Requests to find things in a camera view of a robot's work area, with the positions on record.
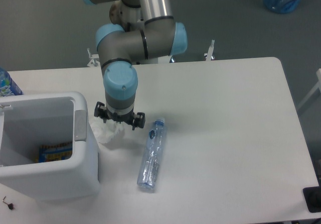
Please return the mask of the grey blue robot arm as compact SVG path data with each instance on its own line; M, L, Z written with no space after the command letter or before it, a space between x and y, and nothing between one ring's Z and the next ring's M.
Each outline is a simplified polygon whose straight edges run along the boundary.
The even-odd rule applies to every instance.
M145 114L134 112L138 76L133 63L184 53L188 46L185 26L175 21L170 0L84 2L113 2L110 23L95 35L106 102L96 104L94 116L143 128Z

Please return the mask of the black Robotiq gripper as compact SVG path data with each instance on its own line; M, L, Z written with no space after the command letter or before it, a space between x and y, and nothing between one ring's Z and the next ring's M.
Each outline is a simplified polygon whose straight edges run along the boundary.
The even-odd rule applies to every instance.
M124 122L128 125L132 125L133 131L136 128L143 129L145 125L145 113L133 113L133 109L126 114L112 113L105 107L105 104L99 101L96 103L94 109L94 117L102 119L104 123L107 122L107 120L113 120L120 123Z

